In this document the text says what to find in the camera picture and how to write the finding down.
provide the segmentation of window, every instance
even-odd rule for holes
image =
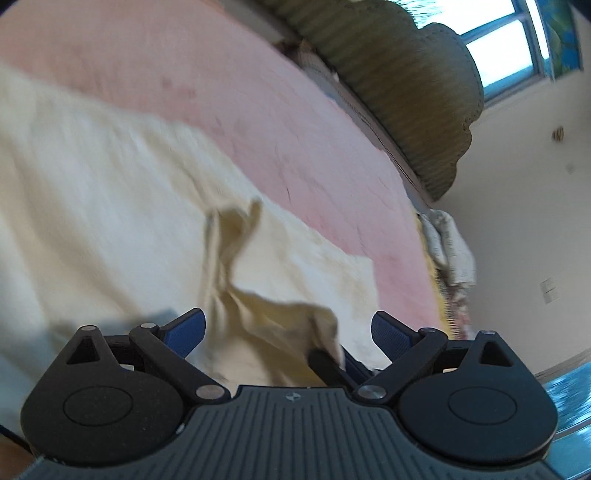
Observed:
[[[396,0],[417,26],[447,25],[472,54],[485,100],[550,74],[550,55],[535,0]]]

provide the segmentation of white sheet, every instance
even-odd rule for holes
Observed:
[[[0,423],[81,325],[123,333],[199,306],[190,360],[230,388],[315,385],[305,351],[370,368],[371,261],[345,255],[200,131],[0,66]]]

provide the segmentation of blue surface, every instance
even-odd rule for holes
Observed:
[[[558,410],[558,432],[582,428],[550,446],[547,462],[563,478],[574,480],[591,473],[591,363],[546,383],[544,388]]]
[[[199,311],[166,333],[163,343],[185,358],[205,337],[205,315]]]
[[[382,352],[394,362],[412,347],[411,338],[380,315],[371,323],[371,336]]]

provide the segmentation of bed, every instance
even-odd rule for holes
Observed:
[[[374,261],[379,305],[439,324],[400,176],[334,102],[216,4],[20,0],[0,60],[119,107],[206,132],[271,200]]]

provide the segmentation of white wall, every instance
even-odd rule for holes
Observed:
[[[576,12],[583,64],[591,24]],[[551,132],[564,126],[562,144]],[[472,127],[450,212],[478,264],[477,328],[497,330],[534,372],[591,348],[591,73],[537,84]],[[546,305],[540,283],[557,282]]]

